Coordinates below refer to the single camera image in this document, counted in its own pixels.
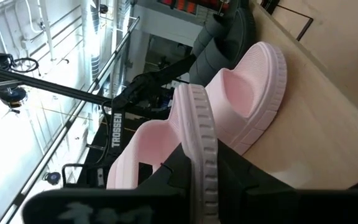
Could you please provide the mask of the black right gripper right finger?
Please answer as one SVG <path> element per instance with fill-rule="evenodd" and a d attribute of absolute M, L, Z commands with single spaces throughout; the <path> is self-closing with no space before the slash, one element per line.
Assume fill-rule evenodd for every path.
<path fill-rule="evenodd" d="M 358 224 L 358 183 L 346 190 L 295 189 L 218 143 L 221 224 Z"/>

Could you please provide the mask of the wooden shelf with black legs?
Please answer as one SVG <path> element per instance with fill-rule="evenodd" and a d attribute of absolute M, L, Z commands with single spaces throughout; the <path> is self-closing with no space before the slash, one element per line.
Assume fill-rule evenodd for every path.
<path fill-rule="evenodd" d="M 358 183 L 358 109 L 277 20 L 259 4 L 250 6 L 260 40 L 282 50 L 288 81 L 277 116 L 245 158 L 296 188 Z"/>

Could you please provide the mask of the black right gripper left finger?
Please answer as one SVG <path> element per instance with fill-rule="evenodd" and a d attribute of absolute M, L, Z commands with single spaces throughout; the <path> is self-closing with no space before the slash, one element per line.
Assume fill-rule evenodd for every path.
<path fill-rule="evenodd" d="M 62 189 L 33 196 L 24 224 L 191 224 L 191 161 L 182 146 L 132 190 Z"/>

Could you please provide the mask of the pink slide sandal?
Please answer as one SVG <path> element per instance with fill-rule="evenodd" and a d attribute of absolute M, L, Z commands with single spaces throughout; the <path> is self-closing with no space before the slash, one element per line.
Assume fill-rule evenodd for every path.
<path fill-rule="evenodd" d="M 222 68 L 206 86 L 218 139 L 243 155 L 277 115 L 287 85 L 282 51 L 254 44 L 232 70 Z"/>
<path fill-rule="evenodd" d="M 107 189 L 138 186 L 139 164 L 160 168 L 175 149 L 191 161 L 191 224 L 219 224 L 218 138 L 208 94 L 201 85 L 176 87 L 166 120 L 142 124 L 112 164 Z"/>

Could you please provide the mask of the black slide sandal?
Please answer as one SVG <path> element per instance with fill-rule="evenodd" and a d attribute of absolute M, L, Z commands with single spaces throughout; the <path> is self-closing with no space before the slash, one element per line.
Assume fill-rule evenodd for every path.
<path fill-rule="evenodd" d="M 241 1 L 230 0 L 228 9 L 222 16 L 213 14 L 212 18 L 208 19 L 194 41 L 192 54 L 199 56 L 211 39 L 215 37 L 222 39 L 226 36 L 234 21 L 237 8 L 242 5 Z"/>
<path fill-rule="evenodd" d="M 233 69 L 256 43 L 256 26 L 248 8 L 238 8 L 226 36 L 211 39 L 204 50 L 195 56 L 189 70 L 190 82 L 206 86 L 222 68 Z"/>

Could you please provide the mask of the black metal rig frame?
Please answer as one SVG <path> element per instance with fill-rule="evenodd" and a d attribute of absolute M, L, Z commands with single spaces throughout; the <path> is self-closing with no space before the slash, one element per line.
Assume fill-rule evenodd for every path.
<path fill-rule="evenodd" d="M 40 80 L 38 78 L 28 77 L 19 73 L 8 72 L 5 70 L 0 70 L 0 79 L 3 81 L 13 81 L 17 80 L 22 82 L 25 85 L 38 88 L 41 90 L 49 91 L 52 93 L 58 93 L 60 95 L 68 96 L 71 98 L 76 98 L 78 100 L 83 100 L 86 102 L 94 103 L 97 105 L 103 104 L 105 101 L 111 101 L 111 98 L 106 98 L 103 96 L 93 95 L 85 91 L 77 90 L 67 86 L 59 85 L 56 83 L 51 83 L 45 80 Z"/>

